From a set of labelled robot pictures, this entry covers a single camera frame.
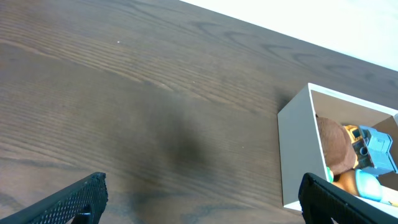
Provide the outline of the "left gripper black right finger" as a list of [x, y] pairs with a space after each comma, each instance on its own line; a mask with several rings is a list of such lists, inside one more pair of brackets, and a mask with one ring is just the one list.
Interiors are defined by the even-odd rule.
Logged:
[[397, 218], [307, 172], [298, 199], [306, 224], [397, 224]]

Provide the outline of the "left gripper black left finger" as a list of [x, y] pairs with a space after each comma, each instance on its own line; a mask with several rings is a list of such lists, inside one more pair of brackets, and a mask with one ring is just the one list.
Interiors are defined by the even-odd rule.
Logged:
[[41, 201], [1, 219], [2, 224], [95, 224], [108, 202], [106, 174], [94, 172]]

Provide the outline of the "brown plush bear toy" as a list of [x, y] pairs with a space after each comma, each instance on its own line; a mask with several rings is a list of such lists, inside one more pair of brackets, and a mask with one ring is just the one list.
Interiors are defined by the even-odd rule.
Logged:
[[358, 165], [358, 156], [346, 129], [329, 118], [316, 117], [325, 164], [334, 175], [340, 175]]

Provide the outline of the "yellow grey toy truck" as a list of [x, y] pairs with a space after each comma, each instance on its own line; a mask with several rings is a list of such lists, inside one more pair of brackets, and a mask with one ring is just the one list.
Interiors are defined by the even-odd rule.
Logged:
[[362, 125], [346, 125], [344, 128], [358, 157], [356, 169], [376, 177], [397, 173], [397, 165], [391, 155], [393, 139], [389, 134]]

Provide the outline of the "green ribbed round toy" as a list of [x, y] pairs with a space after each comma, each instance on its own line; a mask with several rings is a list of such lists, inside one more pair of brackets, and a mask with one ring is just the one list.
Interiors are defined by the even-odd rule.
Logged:
[[334, 181], [334, 174], [329, 167], [326, 168], [328, 181], [332, 183]]

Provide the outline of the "orange duck toy blue cap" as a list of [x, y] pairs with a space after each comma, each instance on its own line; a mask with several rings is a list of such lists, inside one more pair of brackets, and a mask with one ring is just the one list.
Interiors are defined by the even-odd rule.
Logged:
[[334, 180], [332, 184], [357, 197], [376, 202], [382, 200], [382, 186], [378, 179], [360, 169], [340, 174], [338, 180]]

